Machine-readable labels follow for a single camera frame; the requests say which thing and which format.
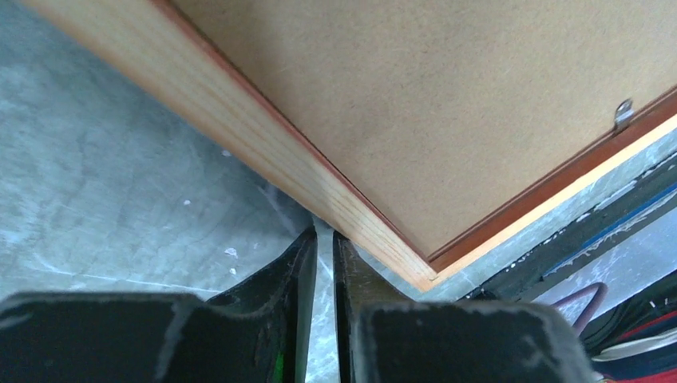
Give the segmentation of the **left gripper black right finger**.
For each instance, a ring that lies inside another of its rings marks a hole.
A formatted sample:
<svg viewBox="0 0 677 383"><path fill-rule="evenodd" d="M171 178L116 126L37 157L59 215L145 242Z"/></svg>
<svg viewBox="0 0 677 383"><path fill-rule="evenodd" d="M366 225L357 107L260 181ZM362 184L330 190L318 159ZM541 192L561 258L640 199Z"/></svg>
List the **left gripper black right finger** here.
<svg viewBox="0 0 677 383"><path fill-rule="evenodd" d="M339 232L332 239L343 382L593 382L578 335L552 306L416 302Z"/></svg>

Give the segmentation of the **brown backing board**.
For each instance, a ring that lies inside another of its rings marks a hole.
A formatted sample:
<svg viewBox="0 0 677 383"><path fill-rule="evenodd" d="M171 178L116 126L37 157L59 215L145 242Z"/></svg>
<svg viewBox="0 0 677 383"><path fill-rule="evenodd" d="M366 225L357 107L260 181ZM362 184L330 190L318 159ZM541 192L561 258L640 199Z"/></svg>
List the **brown backing board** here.
<svg viewBox="0 0 677 383"><path fill-rule="evenodd" d="M676 83L673 1L178 1L424 255Z"/></svg>

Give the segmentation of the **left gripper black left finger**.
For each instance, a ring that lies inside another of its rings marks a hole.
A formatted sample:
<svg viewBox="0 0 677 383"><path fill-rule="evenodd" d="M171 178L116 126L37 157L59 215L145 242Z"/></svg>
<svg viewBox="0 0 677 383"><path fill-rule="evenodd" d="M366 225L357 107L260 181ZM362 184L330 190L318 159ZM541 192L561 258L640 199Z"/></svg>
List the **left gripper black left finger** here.
<svg viewBox="0 0 677 383"><path fill-rule="evenodd" d="M202 300L34 291L1 302L4 382L302 382L318 238Z"/></svg>

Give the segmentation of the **wooden picture frame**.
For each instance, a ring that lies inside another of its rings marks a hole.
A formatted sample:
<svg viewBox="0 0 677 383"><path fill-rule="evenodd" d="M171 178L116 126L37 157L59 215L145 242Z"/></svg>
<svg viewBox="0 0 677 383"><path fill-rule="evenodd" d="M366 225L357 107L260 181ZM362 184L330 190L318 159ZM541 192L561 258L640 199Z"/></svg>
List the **wooden picture frame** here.
<svg viewBox="0 0 677 383"><path fill-rule="evenodd" d="M676 128L676 83L645 106L619 104L597 141L424 255L177 8L178 1L32 1L30 7L173 112L427 291L480 259L530 250L596 197L604 180Z"/></svg>

